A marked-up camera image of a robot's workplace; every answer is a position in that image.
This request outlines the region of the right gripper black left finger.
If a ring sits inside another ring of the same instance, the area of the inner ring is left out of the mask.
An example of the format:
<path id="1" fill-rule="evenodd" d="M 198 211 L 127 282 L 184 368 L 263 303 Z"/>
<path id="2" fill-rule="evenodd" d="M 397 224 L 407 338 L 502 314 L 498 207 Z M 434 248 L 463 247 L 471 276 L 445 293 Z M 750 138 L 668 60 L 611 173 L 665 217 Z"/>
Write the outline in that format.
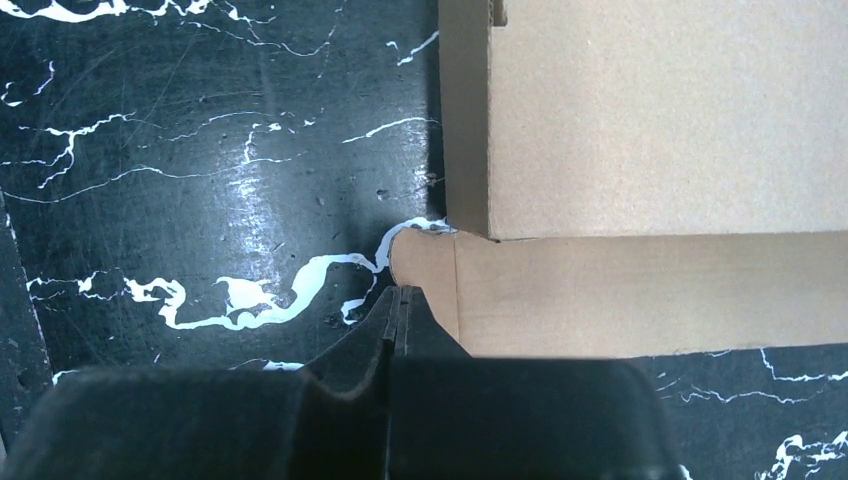
<path id="1" fill-rule="evenodd" d="M 382 479 L 403 295 L 294 370 L 89 369 L 13 442 L 5 479 Z"/>

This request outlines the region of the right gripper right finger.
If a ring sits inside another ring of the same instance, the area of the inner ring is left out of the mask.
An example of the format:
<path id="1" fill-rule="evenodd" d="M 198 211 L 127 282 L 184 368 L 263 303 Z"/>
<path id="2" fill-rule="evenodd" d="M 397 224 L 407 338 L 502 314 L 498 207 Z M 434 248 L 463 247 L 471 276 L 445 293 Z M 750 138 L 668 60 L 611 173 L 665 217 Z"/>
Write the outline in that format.
<path id="1" fill-rule="evenodd" d="M 391 479 L 679 479 L 651 381 L 626 360 L 485 358 L 391 287 Z"/>

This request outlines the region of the brown cardboard box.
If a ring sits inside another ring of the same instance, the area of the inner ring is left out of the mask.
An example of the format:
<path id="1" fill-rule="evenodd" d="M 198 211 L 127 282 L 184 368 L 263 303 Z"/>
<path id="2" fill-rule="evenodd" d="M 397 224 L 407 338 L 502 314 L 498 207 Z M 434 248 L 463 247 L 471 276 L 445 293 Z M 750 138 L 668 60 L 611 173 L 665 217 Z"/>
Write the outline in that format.
<path id="1" fill-rule="evenodd" d="M 843 1 L 442 1 L 452 233 L 401 285 L 482 356 L 847 339 Z"/>

